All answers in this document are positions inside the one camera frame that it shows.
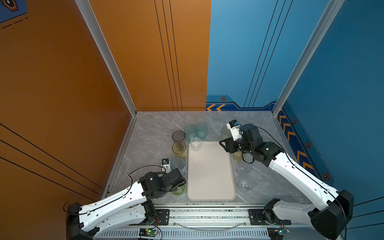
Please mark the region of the clear ribbed glass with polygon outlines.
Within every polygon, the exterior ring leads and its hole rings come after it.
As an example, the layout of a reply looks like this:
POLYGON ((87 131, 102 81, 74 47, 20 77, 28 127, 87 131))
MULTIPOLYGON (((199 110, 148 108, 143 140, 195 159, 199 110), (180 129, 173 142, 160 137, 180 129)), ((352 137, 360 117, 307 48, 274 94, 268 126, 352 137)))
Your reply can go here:
POLYGON ((252 190, 256 185, 256 181, 252 176, 243 175, 239 178, 239 186, 244 191, 252 190))

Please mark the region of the bright green glass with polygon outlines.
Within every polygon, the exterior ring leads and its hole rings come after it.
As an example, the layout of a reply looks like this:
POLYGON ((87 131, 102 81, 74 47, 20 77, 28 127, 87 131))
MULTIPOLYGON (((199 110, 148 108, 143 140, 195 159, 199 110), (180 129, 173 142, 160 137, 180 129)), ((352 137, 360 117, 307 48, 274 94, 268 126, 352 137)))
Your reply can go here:
POLYGON ((174 195, 181 195, 181 194, 184 193, 185 188, 186 188, 186 185, 178 186, 174 191, 172 191, 172 193, 173 193, 174 195))

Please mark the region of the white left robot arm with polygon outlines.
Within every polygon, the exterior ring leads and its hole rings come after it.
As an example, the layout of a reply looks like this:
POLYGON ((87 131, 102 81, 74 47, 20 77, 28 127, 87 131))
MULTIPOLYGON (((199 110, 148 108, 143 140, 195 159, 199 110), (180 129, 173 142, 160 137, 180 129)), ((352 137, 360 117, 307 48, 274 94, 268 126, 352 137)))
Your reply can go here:
POLYGON ((153 199, 164 197, 186 184, 179 169, 148 172, 126 189, 98 202, 67 208, 68 240, 93 240, 101 234, 127 225, 158 225, 153 199))

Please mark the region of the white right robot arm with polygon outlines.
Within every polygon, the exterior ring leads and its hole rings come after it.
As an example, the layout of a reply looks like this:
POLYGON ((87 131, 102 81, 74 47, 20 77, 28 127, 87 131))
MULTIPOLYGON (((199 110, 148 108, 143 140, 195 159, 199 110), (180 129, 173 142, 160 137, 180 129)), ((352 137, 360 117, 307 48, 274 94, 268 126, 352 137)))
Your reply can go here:
POLYGON ((354 209, 354 196, 349 191, 339 191, 311 175, 280 144, 265 142, 259 127, 232 120, 227 128, 231 137, 219 142, 227 153, 251 155, 253 162, 260 162, 279 173, 310 200, 310 204, 305 205, 272 199, 264 207, 267 224, 282 224, 283 221, 306 224, 329 240, 336 240, 341 233, 347 232, 354 209))

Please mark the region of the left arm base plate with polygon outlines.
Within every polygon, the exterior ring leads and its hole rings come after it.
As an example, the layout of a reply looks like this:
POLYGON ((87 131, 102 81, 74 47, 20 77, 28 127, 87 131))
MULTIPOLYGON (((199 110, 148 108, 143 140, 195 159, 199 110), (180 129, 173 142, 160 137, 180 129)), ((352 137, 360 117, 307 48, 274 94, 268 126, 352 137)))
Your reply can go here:
POLYGON ((150 213, 145 221, 146 225, 151 226, 167 226, 170 220, 170 210, 169 209, 159 209, 150 213))

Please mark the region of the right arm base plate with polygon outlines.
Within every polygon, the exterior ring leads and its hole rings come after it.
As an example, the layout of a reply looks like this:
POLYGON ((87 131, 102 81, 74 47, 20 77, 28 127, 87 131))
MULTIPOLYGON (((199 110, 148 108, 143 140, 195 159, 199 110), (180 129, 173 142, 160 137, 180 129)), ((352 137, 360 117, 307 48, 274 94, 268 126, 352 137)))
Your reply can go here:
POLYGON ((291 225, 290 220, 279 220, 271 210, 249 209, 251 225, 291 225))

